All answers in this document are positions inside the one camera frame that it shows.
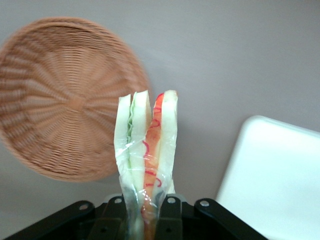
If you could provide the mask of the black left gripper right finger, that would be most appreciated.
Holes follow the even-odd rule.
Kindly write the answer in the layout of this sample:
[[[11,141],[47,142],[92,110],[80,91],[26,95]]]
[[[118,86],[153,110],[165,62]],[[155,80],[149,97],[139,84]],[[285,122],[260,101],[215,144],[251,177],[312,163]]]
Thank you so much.
[[[155,240],[182,240],[182,202],[175,195],[167,195],[159,212]]]

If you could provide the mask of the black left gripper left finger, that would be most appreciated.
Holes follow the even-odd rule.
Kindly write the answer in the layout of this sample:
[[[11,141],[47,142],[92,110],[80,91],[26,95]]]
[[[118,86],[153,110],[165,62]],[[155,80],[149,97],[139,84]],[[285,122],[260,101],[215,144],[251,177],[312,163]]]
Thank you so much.
[[[102,208],[88,234],[88,240],[125,240],[127,209],[122,195],[112,197]]]

